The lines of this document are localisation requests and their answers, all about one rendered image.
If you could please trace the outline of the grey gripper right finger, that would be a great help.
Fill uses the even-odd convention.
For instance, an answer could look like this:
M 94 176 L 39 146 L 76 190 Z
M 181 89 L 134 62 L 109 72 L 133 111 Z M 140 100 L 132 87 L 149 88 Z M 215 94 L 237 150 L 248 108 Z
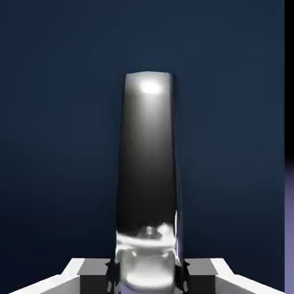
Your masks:
M 177 294 L 286 294 L 235 274 L 222 258 L 185 259 L 176 284 Z

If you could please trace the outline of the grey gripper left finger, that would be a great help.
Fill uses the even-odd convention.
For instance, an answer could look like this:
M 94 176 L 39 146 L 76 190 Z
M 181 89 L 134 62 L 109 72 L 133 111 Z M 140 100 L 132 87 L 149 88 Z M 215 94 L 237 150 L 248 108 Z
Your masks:
M 61 274 L 9 294 L 115 294 L 107 258 L 73 258 Z

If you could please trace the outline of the shiny dark metal handle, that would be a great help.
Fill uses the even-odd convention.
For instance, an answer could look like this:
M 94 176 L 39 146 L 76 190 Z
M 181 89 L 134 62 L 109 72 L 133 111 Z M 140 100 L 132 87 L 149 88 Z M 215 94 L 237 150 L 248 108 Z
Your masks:
M 178 254 L 173 77 L 125 76 L 115 261 L 136 294 L 174 294 Z

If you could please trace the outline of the dark blue cabinet door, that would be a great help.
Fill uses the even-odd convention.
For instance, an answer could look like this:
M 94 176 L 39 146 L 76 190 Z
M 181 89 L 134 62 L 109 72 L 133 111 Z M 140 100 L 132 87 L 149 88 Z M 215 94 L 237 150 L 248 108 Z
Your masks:
M 108 257 L 122 83 L 176 77 L 183 243 L 284 289 L 284 0 L 0 0 L 0 294 Z

